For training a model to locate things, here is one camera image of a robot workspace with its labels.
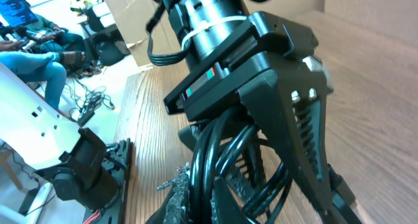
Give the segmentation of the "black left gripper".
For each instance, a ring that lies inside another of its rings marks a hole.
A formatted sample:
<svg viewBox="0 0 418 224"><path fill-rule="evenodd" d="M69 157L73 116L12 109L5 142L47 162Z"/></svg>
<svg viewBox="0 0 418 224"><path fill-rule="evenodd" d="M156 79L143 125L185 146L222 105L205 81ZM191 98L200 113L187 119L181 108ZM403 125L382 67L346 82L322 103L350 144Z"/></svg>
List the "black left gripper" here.
<svg viewBox="0 0 418 224"><path fill-rule="evenodd" d="M170 115L212 119L238 102L313 208L332 207L325 114L327 77L301 61L318 40L310 27L267 12L249 15L163 100Z"/></svg>

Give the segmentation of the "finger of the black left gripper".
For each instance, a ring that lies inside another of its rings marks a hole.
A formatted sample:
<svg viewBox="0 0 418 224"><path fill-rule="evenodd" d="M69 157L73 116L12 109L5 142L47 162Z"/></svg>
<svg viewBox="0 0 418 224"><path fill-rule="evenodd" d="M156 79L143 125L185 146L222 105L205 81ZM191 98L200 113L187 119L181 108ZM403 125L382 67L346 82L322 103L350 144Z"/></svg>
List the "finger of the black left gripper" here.
<svg viewBox="0 0 418 224"><path fill-rule="evenodd" d="M216 118L212 121L203 121L189 125L178 132L180 141L193 151L191 172L189 175L189 200L202 201L204 199L204 181L207 176L214 178L218 155L222 154L232 142L221 144L225 138L236 136L246 125L249 119L223 120ZM247 169L245 177L238 167L233 167L238 174L233 176L233 190L242 199L248 200L249 194L255 191L256 179L261 183L265 181L265 172L259 147L253 151L243 152L241 160Z"/></svg>

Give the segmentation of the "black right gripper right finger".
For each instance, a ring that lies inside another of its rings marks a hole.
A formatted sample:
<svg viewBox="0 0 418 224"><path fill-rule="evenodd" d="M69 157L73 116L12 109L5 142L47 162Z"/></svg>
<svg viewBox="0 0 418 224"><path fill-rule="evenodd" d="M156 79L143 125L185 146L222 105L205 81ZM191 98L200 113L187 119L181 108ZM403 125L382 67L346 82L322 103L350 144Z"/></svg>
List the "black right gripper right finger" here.
<svg viewBox="0 0 418 224"><path fill-rule="evenodd" d="M236 203L226 181L216 177L212 198L212 223L215 224L257 224L258 221L246 217Z"/></svg>

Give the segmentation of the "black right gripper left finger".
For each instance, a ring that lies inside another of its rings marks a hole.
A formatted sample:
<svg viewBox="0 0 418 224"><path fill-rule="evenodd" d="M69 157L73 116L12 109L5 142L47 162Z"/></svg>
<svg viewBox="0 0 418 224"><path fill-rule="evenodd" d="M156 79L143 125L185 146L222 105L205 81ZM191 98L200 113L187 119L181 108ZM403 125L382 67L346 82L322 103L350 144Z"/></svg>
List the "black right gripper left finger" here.
<svg viewBox="0 0 418 224"><path fill-rule="evenodd" d="M158 191L170 188L161 207L155 211L146 224L188 224L190 213L189 167L178 167L176 178L171 178L157 187Z"/></svg>

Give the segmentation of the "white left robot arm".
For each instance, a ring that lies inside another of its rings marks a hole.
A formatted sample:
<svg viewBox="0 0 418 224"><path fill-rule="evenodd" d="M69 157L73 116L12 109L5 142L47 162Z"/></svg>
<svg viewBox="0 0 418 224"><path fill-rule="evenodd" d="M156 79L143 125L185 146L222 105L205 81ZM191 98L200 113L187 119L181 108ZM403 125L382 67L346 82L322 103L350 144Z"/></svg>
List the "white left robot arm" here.
<svg viewBox="0 0 418 224"><path fill-rule="evenodd" d="M154 1L159 7L146 32L151 33L167 12L181 50L151 53L150 61L165 66L186 60L191 71L165 98L167 112L186 113L191 121L211 121L227 106L226 96L238 88L231 75L218 78L212 67L234 54L246 35L260 33L267 13L245 15L241 0L223 0L231 12L217 9L201 24L191 19L192 11L186 6L192 0ZM60 199L75 200L90 210L113 207L120 199L120 185L103 168L103 141L61 115L23 83L12 70L11 52L1 57L1 138L54 185Z"/></svg>

